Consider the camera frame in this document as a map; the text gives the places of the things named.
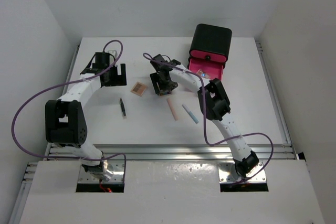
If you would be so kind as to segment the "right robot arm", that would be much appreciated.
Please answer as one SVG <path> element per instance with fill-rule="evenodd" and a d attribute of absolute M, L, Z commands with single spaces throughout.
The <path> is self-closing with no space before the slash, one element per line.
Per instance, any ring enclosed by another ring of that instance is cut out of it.
<path fill-rule="evenodd" d="M 230 101 L 222 82 L 206 79 L 185 68 L 179 61 L 166 61 L 163 56 L 149 57 L 152 66 L 164 83 L 175 82 L 198 96 L 200 110 L 206 121 L 211 121 L 227 142 L 235 164 L 237 176 L 246 178 L 258 165 L 256 153 L 248 146 L 230 115 Z"/>

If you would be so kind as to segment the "nine-pan warm eyeshadow palette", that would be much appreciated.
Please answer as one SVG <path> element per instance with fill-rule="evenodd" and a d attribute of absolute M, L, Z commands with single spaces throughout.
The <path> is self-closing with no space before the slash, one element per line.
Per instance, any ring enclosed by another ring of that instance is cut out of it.
<path fill-rule="evenodd" d="M 202 78 L 205 78 L 205 79 L 211 79 L 211 76 L 210 76 L 208 73 L 206 73 L 205 71 L 203 71 L 202 69 L 199 69 L 199 70 L 197 71 L 197 74 L 198 74 L 199 76 L 201 76 Z"/>

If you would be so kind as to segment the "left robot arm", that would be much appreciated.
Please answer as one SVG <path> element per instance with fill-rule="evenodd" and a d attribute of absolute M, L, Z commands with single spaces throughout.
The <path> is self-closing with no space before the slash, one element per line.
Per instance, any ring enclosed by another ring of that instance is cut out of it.
<path fill-rule="evenodd" d="M 108 52 L 96 52 L 80 73 L 80 82 L 45 105 L 47 142 L 80 158 L 85 172 L 104 182 L 112 178 L 113 171 L 103 158 L 103 152 L 88 139 L 83 108 L 100 88 L 127 85 L 126 65 L 110 65 L 110 59 L 115 56 Z"/>

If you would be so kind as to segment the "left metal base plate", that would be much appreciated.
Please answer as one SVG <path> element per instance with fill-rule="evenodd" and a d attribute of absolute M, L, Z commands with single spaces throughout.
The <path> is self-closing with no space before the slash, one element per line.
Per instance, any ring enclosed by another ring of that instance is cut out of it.
<path fill-rule="evenodd" d="M 82 165 L 78 175 L 80 184 L 97 184 L 101 181 L 103 184 L 123 183 L 124 164 L 120 162 L 107 161 L 100 166 Z"/>

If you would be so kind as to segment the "pink stick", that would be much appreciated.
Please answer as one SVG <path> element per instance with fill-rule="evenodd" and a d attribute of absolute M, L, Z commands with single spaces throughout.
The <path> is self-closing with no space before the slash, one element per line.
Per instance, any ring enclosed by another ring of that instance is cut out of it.
<path fill-rule="evenodd" d="M 174 106 L 173 106 L 173 103 L 172 103 L 172 101 L 171 101 L 170 98 L 167 98 L 167 103 L 168 103 L 168 105 L 169 105 L 169 108 L 170 108 L 170 110 L 171 110 L 171 113 L 172 113 L 172 115 L 173 115 L 174 120 L 177 121 L 179 118 L 178 118 L 178 116 L 177 116 L 176 110 L 175 110 L 175 108 L 174 108 Z"/>

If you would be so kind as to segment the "black drawer cabinet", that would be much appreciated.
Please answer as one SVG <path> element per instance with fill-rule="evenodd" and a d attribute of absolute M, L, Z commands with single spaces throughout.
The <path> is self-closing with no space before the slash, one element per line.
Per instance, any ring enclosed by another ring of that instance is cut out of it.
<path fill-rule="evenodd" d="M 229 28 L 198 24 L 189 49 L 189 55 L 191 50 L 202 50 L 223 54 L 228 60 L 232 34 L 232 30 Z"/>

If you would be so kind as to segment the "black lipstick pen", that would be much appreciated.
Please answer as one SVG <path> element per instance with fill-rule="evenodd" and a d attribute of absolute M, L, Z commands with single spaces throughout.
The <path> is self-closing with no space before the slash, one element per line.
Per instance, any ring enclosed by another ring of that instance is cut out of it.
<path fill-rule="evenodd" d="M 127 114 L 126 114 L 126 110 L 125 110 L 125 106 L 124 106 L 122 98 L 120 98 L 119 101 L 120 101 L 120 107 L 121 107 L 122 116 L 123 116 L 124 119 L 126 119 L 127 118 Z"/>

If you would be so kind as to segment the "colourful eyeshadow palette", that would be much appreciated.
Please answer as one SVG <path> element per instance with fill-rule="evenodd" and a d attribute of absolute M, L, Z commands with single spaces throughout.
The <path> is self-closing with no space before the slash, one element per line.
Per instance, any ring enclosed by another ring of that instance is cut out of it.
<path fill-rule="evenodd" d="M 166 96 L 166 95 L 170 95 L 172 93 L 171 90 L 161 90 L 159 92 L 159 96 L 163 97 L 163 96 Z"/>

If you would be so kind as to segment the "aluminium rail frame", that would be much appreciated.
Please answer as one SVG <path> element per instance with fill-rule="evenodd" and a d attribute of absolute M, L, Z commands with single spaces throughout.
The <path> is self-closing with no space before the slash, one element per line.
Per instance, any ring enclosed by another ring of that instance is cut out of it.
<path fill-rule="evenodd" d="M 124 37 L 125 87 L 103 88 L 85 108 L 89 138 L 113 162 L 126 163 L 122 193 L 78 193 L 77 161 L 40 161 L 21 223 L 318 223 L 322 216 L 303 161 L 296 160 L 284 132 L 253 38 L 233 38 L 223 83 L 238 129 L 265 162 L 256 176 L 267 191 L 222 192 L 218 163 L 231 160 L 220 131 L 195 124 L 186 104 L 200 119 L 197 97 L 179 86 L 165 97 L 150 86 L 153 71 L 147 52 L 187 62 L 190 37 Z M 149 87 L 131 93 L 136 82 Z M 122 98 L 127 118 L 121 112 Z"/>

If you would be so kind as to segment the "light blue mascara tube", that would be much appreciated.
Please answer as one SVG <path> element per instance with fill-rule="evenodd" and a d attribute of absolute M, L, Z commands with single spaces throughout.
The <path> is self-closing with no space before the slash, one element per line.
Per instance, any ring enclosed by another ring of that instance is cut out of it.
<path fill-rule="evenodd" d="M 182 104 L 183 109 L 186 111 L 186 113 L 190 116 L 190 118 L 194 121 L 195 124 L 199 123 L 199 120 L 196 118 L 196 116 L 192 113 L 192 111 L 187 107 L 186 104 Z"/>

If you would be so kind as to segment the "pink drawer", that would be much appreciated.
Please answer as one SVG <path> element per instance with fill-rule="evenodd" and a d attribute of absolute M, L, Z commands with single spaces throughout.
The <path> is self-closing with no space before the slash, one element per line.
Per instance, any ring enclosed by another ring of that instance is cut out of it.
<path fill-rule="evenodd" d="M 194 73 L 197 73 L 199 69 L 202 69 L 211 76 L 210 80 L 213 80 L 215 78 L 222 80 L 225 63 L 206 61 L 202 59 L 189 57 L 187 67 L 191 72 Z"/>
<path fill-rule="evenodd" d="M 227 57 L 223 54 L 217 54 L 214 52 L 202 51 L 202 50 L 191 50 L 190 56 L 197 59 L 202 59 L 206 61 L 213 61 L 219 63 L 225 63 Z"/>

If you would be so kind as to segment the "brown four-pan palette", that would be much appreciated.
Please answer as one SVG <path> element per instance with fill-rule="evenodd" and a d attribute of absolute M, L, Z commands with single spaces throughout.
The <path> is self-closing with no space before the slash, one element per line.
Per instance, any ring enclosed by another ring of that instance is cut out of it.
<path fill-rule="evenodd" d="M 133 88 L 131 89 L 131 92 L 133 94 L 136 94 L 138 96 L 143 96 L 144 92 L 146 91 L 147 89 L 147 86 L 143 83 L 140 83 L 140 82 L 137 82 Z"/>

